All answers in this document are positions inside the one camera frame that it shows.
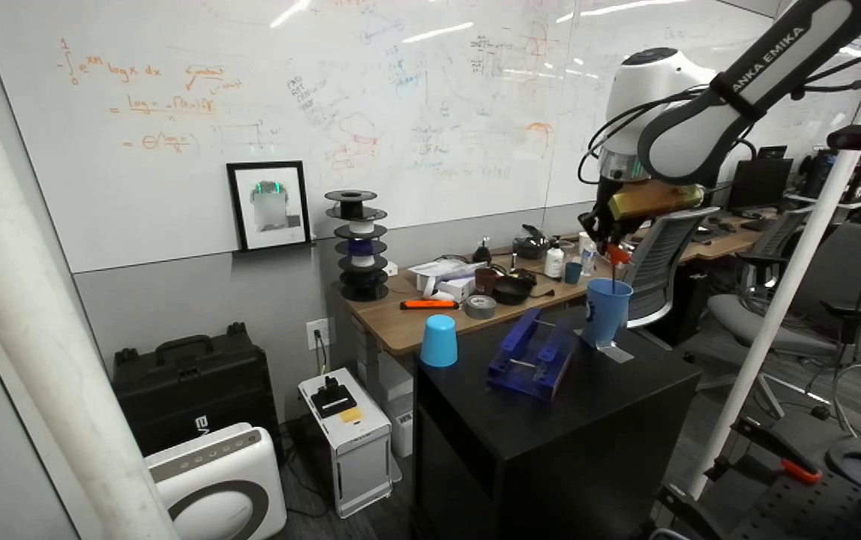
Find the robot arm white and black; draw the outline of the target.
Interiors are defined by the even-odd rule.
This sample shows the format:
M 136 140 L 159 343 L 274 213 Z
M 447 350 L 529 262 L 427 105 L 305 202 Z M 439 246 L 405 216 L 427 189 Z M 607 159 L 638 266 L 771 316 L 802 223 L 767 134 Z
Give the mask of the robot arm white and black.
M 776 102 L 828 74 L 828 61 L 859 36 L 861 0 L 794 0 L 721 71 L 673 45 L 628 54 L 609 88 L 607 121 L 589 140 L 601 187 L 578 224 L 607 249 L 669 209 L 669 202 L 622 209 L 617 195 L 630 187 L 710 187 L 738 138 Z

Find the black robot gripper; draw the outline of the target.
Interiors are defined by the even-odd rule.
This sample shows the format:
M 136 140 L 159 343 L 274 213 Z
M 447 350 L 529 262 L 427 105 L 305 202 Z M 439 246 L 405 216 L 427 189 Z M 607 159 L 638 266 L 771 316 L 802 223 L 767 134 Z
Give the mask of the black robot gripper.
M 598 249 L 622 240 L 617 218 L 611 213 L 611 198 L 617 193 L 637 193 L 637 182 L 601 180 L 594 206 L 578 216 L 583 231 L 594 240 Z

